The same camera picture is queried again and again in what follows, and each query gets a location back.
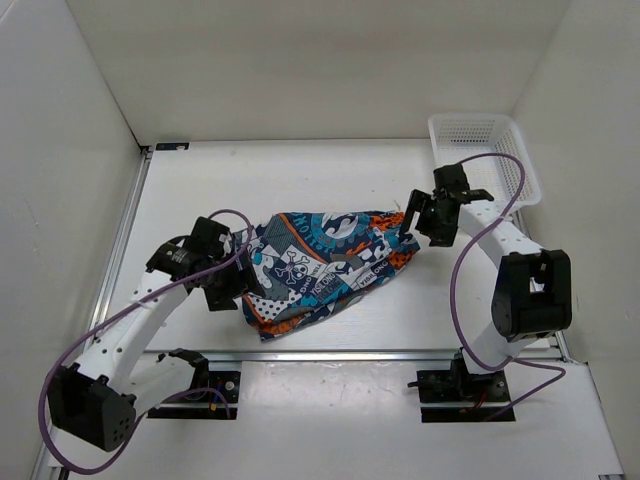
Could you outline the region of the colourful patterned shorts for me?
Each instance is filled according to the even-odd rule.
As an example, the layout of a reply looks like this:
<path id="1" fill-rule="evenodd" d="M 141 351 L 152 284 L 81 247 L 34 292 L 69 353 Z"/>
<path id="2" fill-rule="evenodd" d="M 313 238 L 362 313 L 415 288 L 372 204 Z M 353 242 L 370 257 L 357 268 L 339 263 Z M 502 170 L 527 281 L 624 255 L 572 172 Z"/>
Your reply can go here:
<path id="1" fill-rule="evenodd" d="M 238 233 L 262 293 L 242 298 L 263 342 L 322 322 L 384 285 L 419 251 L 400 211 L 281 212 Z"/>

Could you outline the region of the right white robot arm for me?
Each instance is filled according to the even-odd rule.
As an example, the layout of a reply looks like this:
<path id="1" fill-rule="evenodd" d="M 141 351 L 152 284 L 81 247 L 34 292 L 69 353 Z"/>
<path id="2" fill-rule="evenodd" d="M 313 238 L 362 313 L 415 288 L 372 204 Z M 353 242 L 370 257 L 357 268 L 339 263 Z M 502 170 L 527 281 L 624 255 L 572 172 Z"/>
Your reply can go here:
<path id="1" fill-rule="evenodd" d="M 470 240 L 461 253 L 477 246 L 497 269 L 490 322 L 473 341 L 463 335 L 458 317 L 460 261 L 451 274 L 450 312 L 464 365 L 450 373 L 449 387 L 470 400 L 484 389 L 485 374 L 502 370 L 526 346 L 571 325 L 571 261 L 565 251 L 545 249 L 526 237 L 509 221 L 509 205 L 498 207 L 489 192 L 470 186 L 462 163 L 435 169 L 434 180 L 433 192 L 412 191 L 401 230 L 415 228 L 432 247 L 450 247 L 465 232 Z"/>

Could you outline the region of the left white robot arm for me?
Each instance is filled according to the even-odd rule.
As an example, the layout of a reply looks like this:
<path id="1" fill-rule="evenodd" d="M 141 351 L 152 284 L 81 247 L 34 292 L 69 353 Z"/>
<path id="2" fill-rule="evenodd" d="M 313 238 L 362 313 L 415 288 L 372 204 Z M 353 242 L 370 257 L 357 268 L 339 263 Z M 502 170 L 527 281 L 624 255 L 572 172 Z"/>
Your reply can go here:
<path id="1" fill-rule="evenodd" d="M 92 344 L 70 364 L 54 367 L 44 389 L 55 427 L 112 452 L 135 422 L 173 396 L 198 400 L 210 393 L 207 359 L 177 348 L 150 366 L 136 366 L 168 317 L 195 290 L 212 312 L 262 287 L 251 263 L 254 228 L 232 233 L 213 217 L 199 217 L 188 235 L 161 244 L 120 312 L 98 325 Z"/>

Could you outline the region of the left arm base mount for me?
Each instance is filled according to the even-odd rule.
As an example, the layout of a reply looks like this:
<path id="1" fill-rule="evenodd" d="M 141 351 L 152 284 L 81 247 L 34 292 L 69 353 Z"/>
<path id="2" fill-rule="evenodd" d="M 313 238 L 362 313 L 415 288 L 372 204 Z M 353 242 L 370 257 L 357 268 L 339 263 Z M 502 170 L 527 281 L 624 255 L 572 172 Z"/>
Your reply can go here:
<path id="1" fill-rule="evenodd" d="M 189 386 L 190 394 L 183 394 L 148 411 L 149 419 L 173 420 L 236 420 L 241 387 L 241 371 L 229 367 L 212 367 L 202 354 L 176 349 L 160 354 L 165 358 L 186 361 L 194 368 Z"/>

